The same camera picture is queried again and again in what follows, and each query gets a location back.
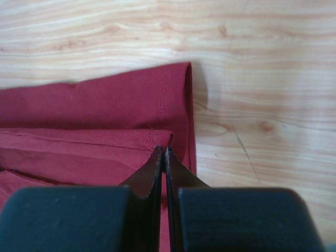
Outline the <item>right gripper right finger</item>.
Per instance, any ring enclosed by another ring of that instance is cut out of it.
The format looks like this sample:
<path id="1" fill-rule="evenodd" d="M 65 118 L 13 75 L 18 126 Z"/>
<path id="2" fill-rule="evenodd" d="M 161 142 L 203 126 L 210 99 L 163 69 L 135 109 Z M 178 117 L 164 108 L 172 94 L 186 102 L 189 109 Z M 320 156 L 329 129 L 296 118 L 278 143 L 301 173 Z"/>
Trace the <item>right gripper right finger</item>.
<path id="1" fill-rule="evenodd" d="M 274 187 L 212 188 L 165 151 L 171 251 L 324 251 L 304 200 Z"/>

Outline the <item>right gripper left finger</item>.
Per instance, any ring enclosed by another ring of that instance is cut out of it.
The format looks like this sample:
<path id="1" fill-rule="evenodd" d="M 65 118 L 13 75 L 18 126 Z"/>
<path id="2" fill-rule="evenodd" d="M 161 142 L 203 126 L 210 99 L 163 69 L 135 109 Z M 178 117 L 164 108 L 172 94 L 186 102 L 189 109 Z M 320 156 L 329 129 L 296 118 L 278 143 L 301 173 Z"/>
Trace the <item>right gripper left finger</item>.
<path id="1" fill-rule="evenodd" d="M 158 251 L 162 149 L 118 186 L 28 187 L 1 212 L 1 251 Z"/>

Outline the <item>dark red t shirt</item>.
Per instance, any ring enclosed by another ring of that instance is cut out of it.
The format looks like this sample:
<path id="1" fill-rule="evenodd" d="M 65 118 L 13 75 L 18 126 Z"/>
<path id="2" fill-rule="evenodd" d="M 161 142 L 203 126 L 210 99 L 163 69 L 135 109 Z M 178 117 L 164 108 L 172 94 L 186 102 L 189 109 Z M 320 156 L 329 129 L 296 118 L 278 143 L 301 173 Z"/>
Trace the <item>dark red t shirt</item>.
<path id="1" fill-rule="evenodd" d="M 1 91 L 1 212 L 28 187 L 118 186 L 156 147 L 196 170 L 192 65 Z M 170 251 L 161 181 L 159 250 Z"/>

